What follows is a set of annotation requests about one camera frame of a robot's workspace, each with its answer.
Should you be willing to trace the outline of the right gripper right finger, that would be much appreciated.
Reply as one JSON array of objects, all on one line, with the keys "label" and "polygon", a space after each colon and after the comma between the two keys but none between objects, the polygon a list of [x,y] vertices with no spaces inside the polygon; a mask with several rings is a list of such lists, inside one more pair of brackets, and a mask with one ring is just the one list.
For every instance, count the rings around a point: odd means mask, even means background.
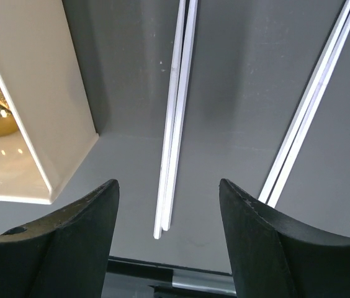
[{"label": "right gripper right finger", "polygon": [[293,219],[228,179],[219,201],[237,297],[350,297],[350,237]]}]

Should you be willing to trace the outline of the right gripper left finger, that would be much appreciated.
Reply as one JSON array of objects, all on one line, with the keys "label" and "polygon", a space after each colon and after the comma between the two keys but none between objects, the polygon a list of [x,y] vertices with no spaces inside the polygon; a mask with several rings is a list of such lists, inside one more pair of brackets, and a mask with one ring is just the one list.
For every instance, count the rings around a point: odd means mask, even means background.
[{"label": "right gripper left finger", "polygon": [[111,179],[0,235],[0,297],[100,297],[119,208]]}]

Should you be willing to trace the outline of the cream divided utensil box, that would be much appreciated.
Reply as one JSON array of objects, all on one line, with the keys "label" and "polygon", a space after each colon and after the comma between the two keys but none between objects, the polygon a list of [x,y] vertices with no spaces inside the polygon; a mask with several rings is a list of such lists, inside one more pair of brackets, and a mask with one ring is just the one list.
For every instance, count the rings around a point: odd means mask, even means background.
[{"label": "cream divided utensil box", "polygon": [[61,1],[0,1],[0,201],[51,204],[97,141]]}]

